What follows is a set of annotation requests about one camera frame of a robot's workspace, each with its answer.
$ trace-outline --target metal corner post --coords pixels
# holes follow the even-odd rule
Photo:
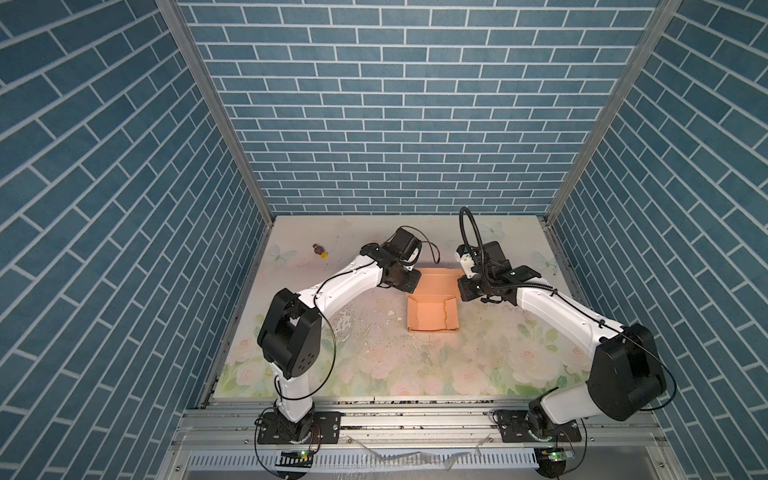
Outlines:
[[[656,48],[656,44],[661,40],[661,35],[664,30],[667,29],[670,21],[674,17],[677,8],[680,6],[682,0],[660,0],[659,5],[654,10],[654,13],[648,20],[647,27],[643,32],[640,41],[632,51],[629,59],[627,59],[627,65],[616,80],[616,85],[611,92],[608,100],[605,102],[605,106],[600,111],[598,118],[594,121],[592,130],[587,134],[584,139],[584,143],[581,145],[573,166],[565,175],[563,184],[554,196],[554,200],[547,208],[547,212],[544,215],[544,219],[547,224],[553,224],[555,219],[563,209],[568,196],[576,187],[581,174],[584,173],[589,162],[592,160],[592,155],[598,149],[598,145],[603,141],[603,137],[608,132],[608,128],[614,121],[616,114],[619,112],[621,105],[624,103],[624,99],[627,98],[629,92],[632,89],[632,85],[640,76],[643,71],[645,63],[650,58],[650,54]]]
[[[200,51],[197,50],[192,32],[187,26],[186,20],[184,20],[184,14],[181,12],[177,0],[155,1],[160,9],[160,14],[163,15],[163,20],[168,25],[171,36],[176,41],[181,56],[184,57],[184,61],[190,69],[195,84],[200,89],[200,94],[203,95],[203,100],[205,100],[208,110],[210,110],[210,114],[219,128],[221,137],[230,149],[235,165],[237,165],[237,170],[243,175],[248,191],[256,202],[256,206],[264,217],[266,224],[271,227],[274,222],[274,216],[270,211],[270,205],[267,203],[256,181],[256,177],[253,175],[253,169],[250,167],[248,157],[245,150],[243,150],[243,145],[235,134],[227,110],[224,109],[224,105],[221,103],[219,94],[214,86],[214,81],[208,74]]]

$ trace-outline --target open box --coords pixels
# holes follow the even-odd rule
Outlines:
[[[409,332],[458,332],[456,302],[461,269],[419,268],[419,285],[408,295]]]

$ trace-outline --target side wall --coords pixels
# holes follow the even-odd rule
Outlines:
[[[0,2],[0,478],[156,473],[262,231],[153,0]]]
[[[277,213],[543,214],[657,0],[181,4]]]
[[[657,334],[690,478],[766,477],[767,25],[684,0],[555,224],[593,305]]]

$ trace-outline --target floral tablecloth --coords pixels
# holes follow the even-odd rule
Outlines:
[[[536,217],[477,217],[483,241],[497,240],[513,266],[527,264],[561,292],[568,288]],[[383,242],[400,225],[419,228],[457,268],[457,216],[278,217],[227,356],[214,397],[274,397],[272,372],[256,336],[274,294],[298,291],[334,274],[362,245]],[[319,244],[328,253],[313,251]],[[417,263],[435,266],[425,250]],[[458,302],[457,333],[409,333],[406,295],[374,289],[331,317],[334,373],[318,396],[495,396],[532,398],[585,380],[590,362],[572,341],[509,303]],[[323,327],[310,387],[325,378],[333,343]]]

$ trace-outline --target black mounting plate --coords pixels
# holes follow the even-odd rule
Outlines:
[[[257,442],[259,445],[289,445],[287,438],[277,433],[277,414],[267,412],[263,416],[262,426]],[[320,440],[325,444],[339,443],[341,428],[341,412],[315,412],[312,424],[320,427]]]
[[[493,418],[498,423],[498,430],[502,434],[502,441],[504,443],[523,443],[523,442],[538,442],[528,431],[528,421],[525,416],[528,414],[528,410],[496,410],[493,412]],[[544,432],[544,437],[554,437],[559,435],[560,442],[567,442],[568,439],[571,443],[576,444],[581,442],[581,432],[577,426],[573,426],[574,423],[568,423],[561,425],[553,430]]]

